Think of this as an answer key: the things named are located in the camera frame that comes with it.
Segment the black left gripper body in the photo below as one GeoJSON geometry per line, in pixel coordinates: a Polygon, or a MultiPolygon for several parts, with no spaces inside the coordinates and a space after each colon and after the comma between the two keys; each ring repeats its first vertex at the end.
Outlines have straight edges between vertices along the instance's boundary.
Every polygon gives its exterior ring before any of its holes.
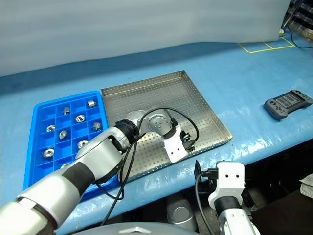
{"type": "Polygon", "coordinates": [[[195,141],[191,139],[191,136],[189,133],[186,133],[185,131],[181,131],[180,133],[180,139],[182,141],[182,145],[184,149],[187,152],[192,152],[195,150],[195,141]]]}

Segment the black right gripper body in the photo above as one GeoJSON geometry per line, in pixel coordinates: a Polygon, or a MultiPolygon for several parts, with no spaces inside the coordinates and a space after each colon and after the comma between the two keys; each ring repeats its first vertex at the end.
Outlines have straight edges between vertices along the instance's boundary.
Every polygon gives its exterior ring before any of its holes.
{"type": "Polygon", "coordinates": [[[196,185],[199,194],[212,194],[216,190],[217,180],[199,178],[196,181],[196,185]]]}

